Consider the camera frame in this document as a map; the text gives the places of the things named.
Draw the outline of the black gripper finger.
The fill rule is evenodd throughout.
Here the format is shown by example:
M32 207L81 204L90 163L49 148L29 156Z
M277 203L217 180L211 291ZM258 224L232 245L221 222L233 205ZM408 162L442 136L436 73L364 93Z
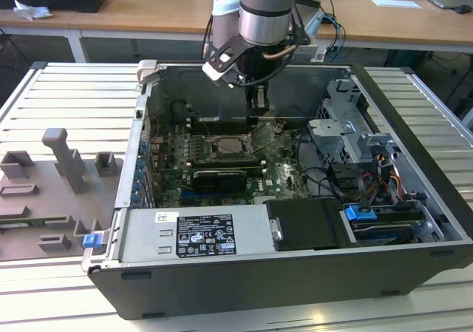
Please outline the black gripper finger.
M246 107L249 118L262 116L269 111L268 82L246 89Z

